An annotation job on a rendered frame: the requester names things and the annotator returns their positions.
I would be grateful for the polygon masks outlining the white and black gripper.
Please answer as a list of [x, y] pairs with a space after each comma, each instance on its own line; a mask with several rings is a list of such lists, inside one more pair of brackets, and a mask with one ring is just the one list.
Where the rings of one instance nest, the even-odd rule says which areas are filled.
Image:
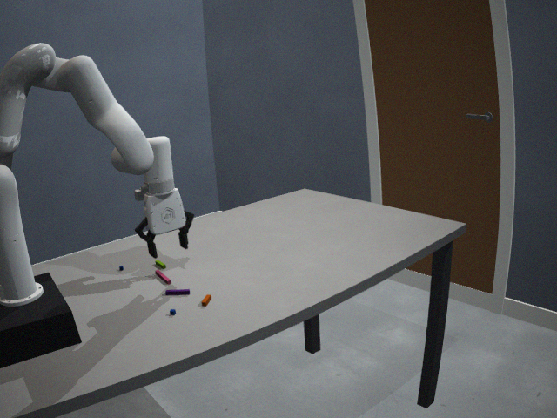
[[[167, 194], [168, 193], [168, 194]], [[187, 217], [185, 221], [185, 216]], [[177, 188], [168, 192], [146, 193], [144, 195], [144, 220], [136, 227], [136, 233], [147, 242], [149, 254], [157, 258], [156, 235], [180, 230], [180, 246], [188, 249], [187, 233], [191, 227], [194, 214], [184, 211]], [[148, 233], [144, 235], [146, 227]], [[149, 229], [150, 227], [150, 229]]]

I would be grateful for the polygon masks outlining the pink rod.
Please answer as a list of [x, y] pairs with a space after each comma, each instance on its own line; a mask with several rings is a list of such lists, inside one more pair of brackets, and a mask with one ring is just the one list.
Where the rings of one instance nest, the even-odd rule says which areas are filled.
[[161, 278], [166, 284], [171, 284], [171, 280], [169, 278], [167, 278], [163, 273], [161, 273], [159, 270], [156, 270], [156, 275]]

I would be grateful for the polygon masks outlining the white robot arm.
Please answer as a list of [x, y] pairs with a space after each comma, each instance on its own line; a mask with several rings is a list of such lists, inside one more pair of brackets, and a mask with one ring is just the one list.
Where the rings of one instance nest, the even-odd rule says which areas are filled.
[[29, 304], [44, 292], [32, 272], [11, 171], [31, 86], [72, 94], [87, 121], [115, 145], [112, 165], [120, 172], [144, 174], [135, 200], [175, 188], [170, 140], [145, 137], [90, 57], [58, 58], [48, 44], [20, 50], [0, 73], [0, 304], [6, 307]]

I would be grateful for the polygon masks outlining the orange rod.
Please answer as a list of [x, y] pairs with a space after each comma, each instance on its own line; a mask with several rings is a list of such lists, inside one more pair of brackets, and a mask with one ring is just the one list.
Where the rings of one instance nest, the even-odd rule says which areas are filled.
[[208, 305], [208, 303], [210, 302], [210, 300], [211, 300], [211, 296], [209, 294], [207, 294], [202, 301], [202, 306], [206, 307]]

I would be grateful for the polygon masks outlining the purple rod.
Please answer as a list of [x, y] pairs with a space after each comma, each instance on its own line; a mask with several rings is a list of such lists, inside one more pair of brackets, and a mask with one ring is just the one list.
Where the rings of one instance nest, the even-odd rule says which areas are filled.
[[190, 289], [179, 289], [179, 290], [166, 290], [166, 295], [187, 295], [190, 294]]

